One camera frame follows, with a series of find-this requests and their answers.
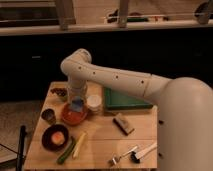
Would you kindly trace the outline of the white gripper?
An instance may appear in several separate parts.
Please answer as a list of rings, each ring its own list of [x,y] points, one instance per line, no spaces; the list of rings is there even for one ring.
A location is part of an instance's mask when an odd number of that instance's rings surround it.
[[[81,98],[82,100],[86,99],[87,85],[84,84],[79,88],[74,87],[71,83],[67,85],[68,93],[68,102],[71,103],[76,97]]]

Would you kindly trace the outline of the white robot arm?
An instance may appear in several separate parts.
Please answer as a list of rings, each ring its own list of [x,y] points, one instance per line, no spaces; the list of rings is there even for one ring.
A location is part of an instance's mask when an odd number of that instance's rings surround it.
[[[213,171],[213,88],[191,77],[170,79],[150,73],[94,65],[78,49],[60,64],[68,95],[86,93],[92,81],[157,107],[159,171]]]

